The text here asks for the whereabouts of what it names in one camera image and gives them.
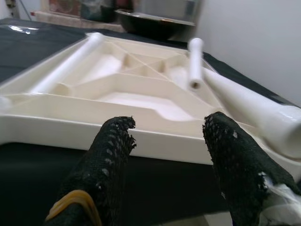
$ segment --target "black bowl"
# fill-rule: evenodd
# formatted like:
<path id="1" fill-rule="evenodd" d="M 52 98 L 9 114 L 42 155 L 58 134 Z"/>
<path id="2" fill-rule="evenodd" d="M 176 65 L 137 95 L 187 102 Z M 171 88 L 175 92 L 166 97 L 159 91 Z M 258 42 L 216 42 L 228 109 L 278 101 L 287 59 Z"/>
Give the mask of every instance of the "black bowl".
<path id="1" fill-rule="evenodd" d="M 179 23 L 174 20 L 146 14 L 129 13 L 117 10 L 122 27 L 129 33 L 138 34 L 156 40 L 167 40 L 176 32 L 182 31 L 189 23 Z"/>

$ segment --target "white plastic rod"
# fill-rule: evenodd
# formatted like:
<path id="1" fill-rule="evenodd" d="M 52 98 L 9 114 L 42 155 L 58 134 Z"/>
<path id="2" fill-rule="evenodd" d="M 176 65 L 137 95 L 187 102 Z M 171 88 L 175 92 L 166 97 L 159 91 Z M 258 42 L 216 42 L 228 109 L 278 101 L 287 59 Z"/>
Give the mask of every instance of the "white plastic rod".
<path id="1" fill-rule="evenodd" d="M 301 109 L 281 105 L 215 72 L 204 70 L 204 80 L 227 104 L 260 131 L 277 152 L 301 158 Z"/>
<path id="2" fill-rule="evenodd" d="M 203 81 L 202 75 L 202 49 L 203 41 L 199 38 L 193 38 L 188 44 L 190 51 L 190 65 L 189 65 L 189 88 L 196 91 L 201 87 Z"/>
<path id="3" fill-rule="evenodd" d="M 91 33 L 87 41 L 71 54 L 66 60 L 51 71 L 43 80 L 37 83 L 30 93 L 48 93 L 53 86 L 67 76 L 76 65 L 78 65 L 87 55 L 99 47 L 104 41 L 104 36 L 100 33 Z"/>

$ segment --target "white wall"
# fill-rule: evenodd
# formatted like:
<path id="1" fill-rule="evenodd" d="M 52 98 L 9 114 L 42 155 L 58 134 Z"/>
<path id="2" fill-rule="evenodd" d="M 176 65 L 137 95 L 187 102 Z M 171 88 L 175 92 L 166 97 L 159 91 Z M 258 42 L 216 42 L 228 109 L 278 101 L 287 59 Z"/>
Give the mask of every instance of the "white wall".
<path id="1" fill-rule="evenodd" d="M 5 0 L 0 0 L 0 19 L 11 17 L 10 11 L 7 8 Z"/>
<path id="2" fill-rule="evenodd" d="M 30 12 L 35 12 L 41 9 L 41 1 L 40 0 L 22 0 L 30 18 L 35 21 L 36 17 L 31 16 Z M 30 20 L 29 17 L 26 14 L 26 11 L 24 10 L 22 4 L 20 3 L 20 0 L 16 0 L 18 9 L 19 9 L 19 15 L 20 19 L 22 20 Z"/>
<path id="3" fill-rule="evenodd" d="M 204 51 L 301 106 L 301 0 L 203 1 Z"/>

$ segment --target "plastic tray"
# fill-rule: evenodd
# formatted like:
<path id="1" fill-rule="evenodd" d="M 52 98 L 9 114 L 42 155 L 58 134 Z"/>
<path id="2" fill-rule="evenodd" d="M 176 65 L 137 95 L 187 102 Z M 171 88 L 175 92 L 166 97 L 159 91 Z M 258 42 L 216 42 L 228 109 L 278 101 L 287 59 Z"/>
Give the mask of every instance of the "plastic tray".
<path id="1" fill-rule="evenodd" d="M 88 149 L 104 121 L 124 115 L 136 120 L 130 131 L 137 141 L 132 155 L 212 164 L 202 134 L 204 117 L 216 111 L 232 114 L 205 82 L 193 93 L 183 86 L 189 67 L 186 50 L 104 37 L 47 92 L 32 92 L 86 42 L 75 43 L 0 86 L 0 144 Z M 240 119 L 240 126 L 274 160 L 300 177 L 299 161 L 276 153 L 255 126 Z"/>

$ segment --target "tray compartment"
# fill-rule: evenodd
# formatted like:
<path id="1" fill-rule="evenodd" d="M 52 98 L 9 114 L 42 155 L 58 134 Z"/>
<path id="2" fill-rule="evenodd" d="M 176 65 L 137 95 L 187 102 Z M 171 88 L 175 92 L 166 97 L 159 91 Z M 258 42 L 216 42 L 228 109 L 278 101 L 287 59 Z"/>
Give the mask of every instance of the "tray compartment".
<path id="1" fill-rule="evenodd" d="M 142 62 L 123 49 L 110 42 L 105 42 L 86 57 L 81 64 L 75 66 L 74 70 L 62 83 L 68 85 L 79 84 L 141 65 L 143 65 Z"/>
<path id="2" fill-rule="evenodd" d="M 168 80 L 166 76 L 164 76 L 163 74 L 157 72 L 156 70 L 146 65 L 124 71 L 123 74 L 131 74 L 131 75 L 143 76 L 148 78 Z"/>
<path id="3" fill-rule="evenodd" d="M 121 47 L 123 50 L 125 50 L 128 53 L 131 54 L 138 54 L 148 57 L 155 57 L 155 58 L 161 58 L 161 59 L 167 59 L 173 56 L 178 55 L 176 51 L 168 50 L 165 48 L 158 48 L 158 46 L 148 46 L 145 44 L 133 44 L 130 42 L 123 42 L 123 41 L 116 41 L 114 44 Z"/>
<path id="4" fill-rule="evenodd" d="M 176 55 L 164 60 L 164 75 L 182 89 L 188 87 L 189 60 L 184 55 Z"/>
<path id="5" fill-rule="evenodd" d="M 136 120 L 136 128 L 145 131 L 201 137 L 203 120 L 172 121 L 161 117 L 149 108 L 118 105 L 93 100 L 62 97 L 56 95 L 38 95 L 26 103 L 21 103 L 8 112 L 10 115 L 74 123 L 102 125 L 107 119 L 128 115 Z"/>
<path id="6" fill-rule="evenodd" d="M 159 57 L 152 57 L 152 56 L 146 56 L 146 55 L 135 54 L 135 53 L 131 53 L 130 55 L 146 65 L 162 60 Z"/>
<path id="7" fill-rule="evenodd" d="M 60 95 L 65 97 L 71 97 L 73 95 L 73 88 L 64 83 L 58 83 L 56 86 L 49 92 L 49 94 Z"/>
<path id="8" fill-rule="evenodd" d="M 27 94 L 9 94 L 0 96 L 0 109 L 12 107 L 31 98 L 32 96 Z"/>
<path id="9" fill-rule="evenodd" d="M 74 97 L 156 110 L 174 121 L 203 119 L 214 108 L 173 82 L 127 74 L 74 86 Z"/>

